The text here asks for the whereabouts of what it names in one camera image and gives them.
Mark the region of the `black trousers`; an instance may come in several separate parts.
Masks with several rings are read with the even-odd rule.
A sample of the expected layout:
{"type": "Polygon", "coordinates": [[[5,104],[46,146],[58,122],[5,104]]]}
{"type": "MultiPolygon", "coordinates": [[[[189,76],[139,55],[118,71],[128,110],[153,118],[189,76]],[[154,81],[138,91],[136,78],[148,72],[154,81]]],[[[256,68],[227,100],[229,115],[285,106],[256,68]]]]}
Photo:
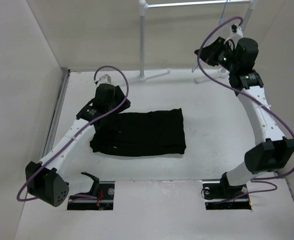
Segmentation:
{"type": "Polygon", "coordinates": [[[119,157],[183,155],[186,142],[182,109],[107,117],[97,125],[90,147],[95,153],[119,157]]]}

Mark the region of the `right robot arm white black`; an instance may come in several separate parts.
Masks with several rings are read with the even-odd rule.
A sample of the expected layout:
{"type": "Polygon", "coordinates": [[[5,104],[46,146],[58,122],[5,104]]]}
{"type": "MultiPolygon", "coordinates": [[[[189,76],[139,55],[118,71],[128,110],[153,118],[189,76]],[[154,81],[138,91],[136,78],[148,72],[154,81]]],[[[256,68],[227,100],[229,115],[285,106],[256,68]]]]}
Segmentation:
{"type": "Polygon", "coordinates": [[[285,167],[294,152],[294,138],[284,135],[277,125],[280,120],[267,104],[262,79],[253,68],[258,55],[255,40],[241,38],[234,43],[219,37],[194,53],[199,62],[229,71],[227,88],[234,91],[243,105],[254,133],[255,146],[245,153],[240,165],[222,175],[212,191],[215,198],[241,197],[248,181],[285,167]]]}

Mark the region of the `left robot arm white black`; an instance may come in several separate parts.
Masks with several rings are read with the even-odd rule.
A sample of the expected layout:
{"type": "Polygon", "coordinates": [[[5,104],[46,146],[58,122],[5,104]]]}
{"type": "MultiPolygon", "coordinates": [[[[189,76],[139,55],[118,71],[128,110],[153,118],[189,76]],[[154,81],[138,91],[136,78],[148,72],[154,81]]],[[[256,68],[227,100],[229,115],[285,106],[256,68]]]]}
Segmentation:
{"type": "Polygon", "coordinates": [[[81,171],[67,175],[67,168],[79,156],[81,148],[95,133],[94,125],[130,106],[128,91],[109,83],[100,84],[91,99],[76,115],[74,122],[60,142],[38,162],[25,168],[23,188],[32,199],[58,207],[68,196],[94,199],[99,193],[99,179],[81,171]]]}

